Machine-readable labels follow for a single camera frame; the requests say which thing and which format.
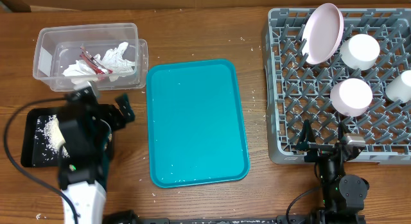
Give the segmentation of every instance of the white cup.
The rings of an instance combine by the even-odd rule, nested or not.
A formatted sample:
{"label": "white cup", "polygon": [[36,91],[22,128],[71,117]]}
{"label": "white cup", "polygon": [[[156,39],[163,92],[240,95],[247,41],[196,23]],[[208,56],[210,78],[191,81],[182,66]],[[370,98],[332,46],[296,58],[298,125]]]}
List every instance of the white cup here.
{"label": "white cup", "polygon": [[340,53],[346,66],[364,71],[375,64],[380,53],[380,45],[374,37],[359,34],[345,41],[341,45]]}
{"label": "white cup", "polygon": [[391,101],[400,99],[408,102],[411,99],[411,70],[403,71],[395,80],[385,88],[385,95]]}
{"label": "white cup", "polygon": [[367,111],[372,91],[364,81],[352,78],[334,86],[329,97],[337,112],[355,117]]}

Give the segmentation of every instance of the white tissue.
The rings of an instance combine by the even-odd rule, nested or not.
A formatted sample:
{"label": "white tissue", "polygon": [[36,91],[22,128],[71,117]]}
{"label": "white tissue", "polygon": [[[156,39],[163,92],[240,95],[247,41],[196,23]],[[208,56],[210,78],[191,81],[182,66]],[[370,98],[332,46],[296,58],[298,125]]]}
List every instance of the white tissue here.
{"label": "white tissue", "polygon": [[[107,69],[113,71],[112,74],[115,73],[129,73],[132,72],[132,67],[136,66],[135,62],[124,60],[123,54],[128,47],[128,42],[122,42],[118,47],[114,49],[107,50],[103,59],[100,60],[100,54],[94,56],[94,59]],[[108,73],[108,70],[101,69],[104,73]],[[69,65],[69,67],[64,70],[64,76],[83,76],[83,75],[90,75],[96,74],[91,67],[89,67],[84,60],[76,60],[75,64]],[[115,81],[118,79],[119,76],[109,76],[110,81]],[[97,78],[80,78],[80,79],[72,79],[71,82],[73,84],[79,84],[82,82],[86,82],[89,80],[98,81]]]}

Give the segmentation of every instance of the transparent container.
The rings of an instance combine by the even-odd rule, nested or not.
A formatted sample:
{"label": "transparent container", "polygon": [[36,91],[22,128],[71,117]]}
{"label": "transparent container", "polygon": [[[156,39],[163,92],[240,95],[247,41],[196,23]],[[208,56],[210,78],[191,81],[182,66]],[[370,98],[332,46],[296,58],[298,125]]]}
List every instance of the transparent container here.
{"label": "transparent container", "polygon": [[[109,49],[128,42],[123,59],[135,61],[132,72],[112,73],[119,76],[110,81],[103,75],[64,76],[62,73],[76,60],[81,60],[83,45],[92,55],[101,58]],[[100,90],[139,89],[146,85],[148,70],[147,42],[138,39],[137,26],[134,23],[90,24],[44,28],[40,31],[33,60],[33,77],[41,80],[56,92],[73,90],[72,79],[93,80]]]}

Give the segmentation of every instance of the dish rack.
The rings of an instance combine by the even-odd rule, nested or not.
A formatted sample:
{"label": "dish rack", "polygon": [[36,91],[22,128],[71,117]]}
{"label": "dish rack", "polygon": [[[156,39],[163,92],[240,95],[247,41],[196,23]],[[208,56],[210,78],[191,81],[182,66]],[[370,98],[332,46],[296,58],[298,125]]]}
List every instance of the dish rack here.
{"label": "dish rack", "polygon": [[[385,87],[402,71],[410,69],[410,9],[340,9],[344,17],[342,43],[356,34],[368,34],[381,52],[368,71],[348,68],[340,48],[326,62],[309,65],[301,50],[305,24],[315,9],[274,8],[262,34],[263,66],[267,77],[268,154],[278,164],[305,164],[304,151],[294,148],[302,123],[309,119],[317,144],[337,141],[340,121],[361,134],[366,148],[354,161],[411,164],[411,102],[388,101]],[[348,78],[366,81],[373,92],[365,114],[340,115],[329,93]]]}

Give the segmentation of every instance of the teal tray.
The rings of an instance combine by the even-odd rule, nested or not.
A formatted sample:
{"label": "teal tray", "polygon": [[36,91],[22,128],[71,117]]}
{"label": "teal tray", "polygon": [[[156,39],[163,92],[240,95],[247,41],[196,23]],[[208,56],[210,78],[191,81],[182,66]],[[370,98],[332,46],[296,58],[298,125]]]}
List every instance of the teal tray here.
{"label": "teal tray", "polygon": [[162,188],[240,180],[250,169],[236,70],[228,60],[147,74],[150,176]]}

